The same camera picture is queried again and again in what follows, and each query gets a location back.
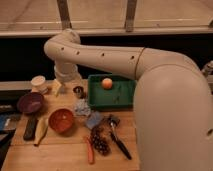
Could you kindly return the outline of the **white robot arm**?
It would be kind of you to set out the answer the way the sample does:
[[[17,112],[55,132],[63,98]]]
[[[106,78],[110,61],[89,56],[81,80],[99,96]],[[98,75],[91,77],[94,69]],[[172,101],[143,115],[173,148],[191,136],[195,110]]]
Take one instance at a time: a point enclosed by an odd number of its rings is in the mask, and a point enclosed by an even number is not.
[[[196,63],[145,47],[88,46],[66,29],[44,45],[65,82],[74,66],[137,82],[133,109],[142,171],[213,171],[213,94]]]

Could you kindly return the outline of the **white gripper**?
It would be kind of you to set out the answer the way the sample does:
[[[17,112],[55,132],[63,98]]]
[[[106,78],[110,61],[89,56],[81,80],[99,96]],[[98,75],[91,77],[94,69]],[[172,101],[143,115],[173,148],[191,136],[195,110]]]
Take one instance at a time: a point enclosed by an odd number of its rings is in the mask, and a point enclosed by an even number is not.
[[[54,73],[56,79],[52,82],[52,93],[57,97],[62,88],[61,83],[66,83],[74,80],[80,80],[81,75],[78,72],[76,64],[67,62],[55,62]]]

